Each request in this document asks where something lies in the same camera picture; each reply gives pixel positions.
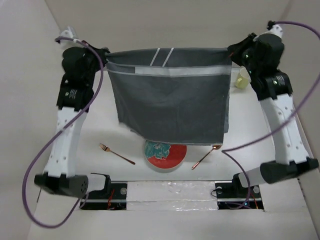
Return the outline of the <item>pale yellow mug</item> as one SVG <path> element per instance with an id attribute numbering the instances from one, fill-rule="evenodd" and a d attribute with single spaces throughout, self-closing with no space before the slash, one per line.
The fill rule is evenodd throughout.
<path id="1" fill-rule="evenodd" d="M 242 67 L 238 72 L 234 85 L 236 88 L 240 90 L 244 90 L 250 83 L 251 83 L 250 74 L 248 73 L 245 67 Z"/>

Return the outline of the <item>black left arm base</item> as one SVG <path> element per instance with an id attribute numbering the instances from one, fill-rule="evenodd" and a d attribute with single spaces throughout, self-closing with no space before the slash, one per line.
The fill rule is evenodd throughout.
<path id="1" fill-rule="evenodd" d="M 127 209 L 128 183 L 112 181 L 110 190 L 95 190 L 84 197 L 79 204 L 81 210 L 122 211 Z"/>

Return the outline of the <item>red and teal plate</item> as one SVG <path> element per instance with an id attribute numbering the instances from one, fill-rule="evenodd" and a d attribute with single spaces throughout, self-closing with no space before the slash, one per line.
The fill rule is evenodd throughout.
<path id="1" fill-rule="evenodd" d="M 144 157 L 148 166 L 159 173 L 175 171 L 184 162 L 187 146 L 162 142 L 145 141 Z"/>

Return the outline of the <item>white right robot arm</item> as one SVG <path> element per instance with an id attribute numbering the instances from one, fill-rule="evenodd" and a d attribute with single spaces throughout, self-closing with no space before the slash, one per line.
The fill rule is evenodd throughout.
<path id="1" fill-rule="evenodd" d="M 298 108 L 293 104 L 290 78 L 278 69 L 285 49 L 282 36 L 283 29 L 270 21 L 267 32 L 252 33 L 227 48 L 232 62 L 244 67 L 250 76 L 275 150 L 273 161 L 233 176 L 231 191 L 237 197 L 247 194 L 250 186 L 297 178 L 319 167 L 318 160 L 308 154 L 299 132 L 295 117 Z"/>

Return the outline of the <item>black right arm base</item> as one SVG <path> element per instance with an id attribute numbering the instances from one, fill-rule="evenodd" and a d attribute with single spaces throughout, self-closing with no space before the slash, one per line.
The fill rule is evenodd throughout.
<path id="1" fill-rule="evenodd" d="M 254 185 L 248 189 L 235 187 L 231 180 L 215 181 L 211 196 L 216 198 L 219 210 L 264 210 L 260 187 Z"/>

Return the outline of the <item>grey striped cloth placemat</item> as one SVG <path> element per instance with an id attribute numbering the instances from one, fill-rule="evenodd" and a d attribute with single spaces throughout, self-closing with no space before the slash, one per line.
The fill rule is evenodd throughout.
<path id="1" fill-rule="evenodd" d="M 226 48 L 152 48 L 106 55 L 118 121 L 142 138 L 221 145 L 229 129 Z"/>

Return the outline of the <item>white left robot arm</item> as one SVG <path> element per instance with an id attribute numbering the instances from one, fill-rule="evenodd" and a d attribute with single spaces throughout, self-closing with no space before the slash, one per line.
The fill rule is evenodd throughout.
<path id="1" fill-rule="evenodd" d="M 106 63 L 109 49 L 71 47 L 62 54 L 64 75 L 57 98 L 56 132 L 49 160 L 34 184 L 52 195 L 82 198 L 88 189 L 86 175 L 76 174 L 76 153 L 83 123 L 93 101 L 96 72 Z"/>

